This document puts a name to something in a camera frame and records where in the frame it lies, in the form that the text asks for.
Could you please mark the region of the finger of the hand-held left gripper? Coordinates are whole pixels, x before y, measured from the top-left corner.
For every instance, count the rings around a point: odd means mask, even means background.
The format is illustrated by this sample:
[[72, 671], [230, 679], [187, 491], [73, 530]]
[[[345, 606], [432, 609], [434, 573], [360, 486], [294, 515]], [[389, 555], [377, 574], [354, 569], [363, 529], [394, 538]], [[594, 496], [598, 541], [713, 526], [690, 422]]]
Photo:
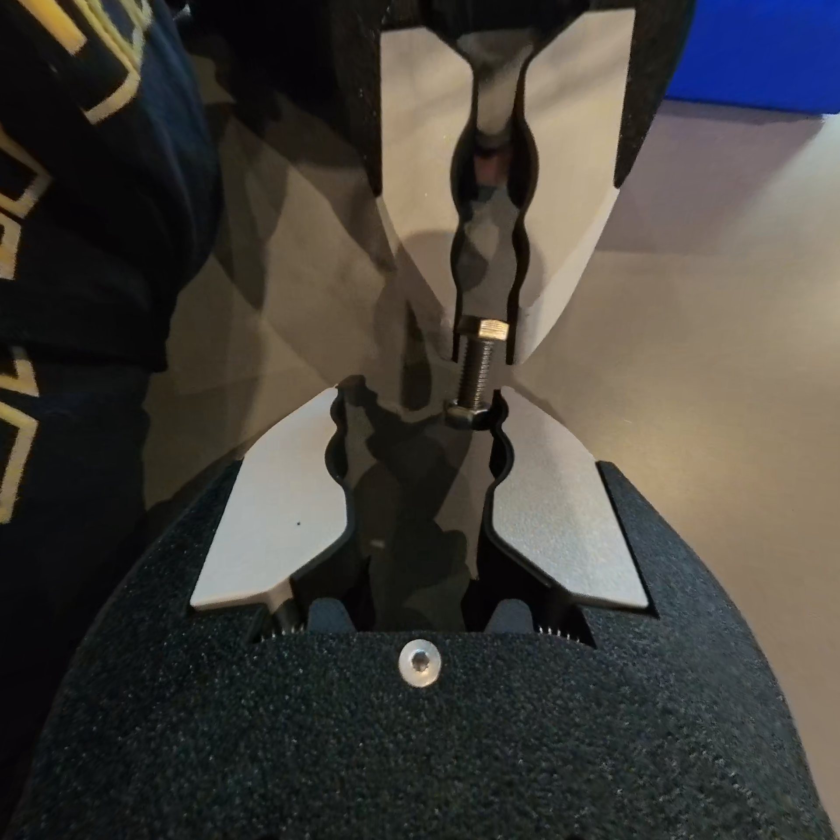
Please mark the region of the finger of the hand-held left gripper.
[[469, 123], [469, 64], [424, 27], [381, 36], [379, 211], [397, 278], [439, 355], [453, 356], [459, 226], [452, 169]]
[[616, 203], [633, 35], [633, 23], [572, 23], [521, 69], [533, 173], [520, 216], [527, 267], [510, 365], [524, 364], [567, 308]]

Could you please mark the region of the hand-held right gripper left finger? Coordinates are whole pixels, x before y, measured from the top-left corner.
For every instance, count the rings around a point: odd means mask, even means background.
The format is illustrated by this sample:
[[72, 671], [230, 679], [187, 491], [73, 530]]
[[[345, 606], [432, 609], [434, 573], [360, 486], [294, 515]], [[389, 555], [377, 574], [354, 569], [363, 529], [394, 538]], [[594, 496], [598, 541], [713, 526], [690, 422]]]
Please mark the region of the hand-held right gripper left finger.
[[330, 387], [258, 438], [198, 575], [198, 612], [292, 600], [302, 614], [321, 598], [342, 600], [360, 579], [347, 486], [346, 416]]

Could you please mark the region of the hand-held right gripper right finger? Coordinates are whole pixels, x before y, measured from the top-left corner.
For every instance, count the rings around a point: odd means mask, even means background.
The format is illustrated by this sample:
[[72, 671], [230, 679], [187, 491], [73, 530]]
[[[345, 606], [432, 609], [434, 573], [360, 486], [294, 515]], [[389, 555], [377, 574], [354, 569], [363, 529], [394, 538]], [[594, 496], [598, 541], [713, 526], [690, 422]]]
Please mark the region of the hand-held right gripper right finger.
[[642, 577], [594, 456], [562, 423], [511, 387], [497, 393], [499, 446], [486, 531], [533, 581], [572, 603], [649, 606]]

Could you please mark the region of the blue plastic bin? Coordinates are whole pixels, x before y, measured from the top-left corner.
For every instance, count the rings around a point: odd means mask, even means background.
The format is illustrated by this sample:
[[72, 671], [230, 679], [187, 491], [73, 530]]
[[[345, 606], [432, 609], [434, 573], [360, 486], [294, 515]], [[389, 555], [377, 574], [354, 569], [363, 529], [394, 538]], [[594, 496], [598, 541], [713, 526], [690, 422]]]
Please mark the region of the blue plastic bin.
[[697, 1], [667, 99], [839, 112], [838, 1]]

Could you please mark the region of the steel hex bolt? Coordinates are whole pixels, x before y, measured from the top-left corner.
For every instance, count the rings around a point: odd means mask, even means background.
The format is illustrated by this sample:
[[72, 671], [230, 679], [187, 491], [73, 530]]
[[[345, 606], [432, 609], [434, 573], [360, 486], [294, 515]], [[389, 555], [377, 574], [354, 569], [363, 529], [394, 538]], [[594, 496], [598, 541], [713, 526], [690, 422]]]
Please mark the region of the steel hex bolt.
[[457, 328], [465, 342], [455, 404], [465, 412], [477, 413], [485, 406], [495, 348], [508, 341], [509, 323], [495, 318], [463, 317]]

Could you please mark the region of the person's left forearm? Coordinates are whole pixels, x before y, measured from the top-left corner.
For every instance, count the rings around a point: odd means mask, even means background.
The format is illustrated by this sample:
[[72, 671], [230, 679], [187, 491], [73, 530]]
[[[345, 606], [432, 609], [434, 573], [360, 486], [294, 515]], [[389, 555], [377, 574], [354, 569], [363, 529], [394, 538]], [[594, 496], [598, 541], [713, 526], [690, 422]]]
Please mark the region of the person's left forearm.
[[327, 1], [194, 2], [196, 22], [219, 35], [248, 84], [304, 98], [337, 87]]

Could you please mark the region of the navy printed hoodie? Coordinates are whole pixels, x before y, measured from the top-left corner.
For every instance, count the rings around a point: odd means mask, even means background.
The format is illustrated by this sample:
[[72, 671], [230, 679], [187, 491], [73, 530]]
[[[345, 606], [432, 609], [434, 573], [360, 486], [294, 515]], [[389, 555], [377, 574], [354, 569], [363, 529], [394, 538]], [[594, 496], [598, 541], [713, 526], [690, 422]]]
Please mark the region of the navy printed hoodie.
[[2, 2], [2, 808], [144, 516], [221, 175], [167, 2]]

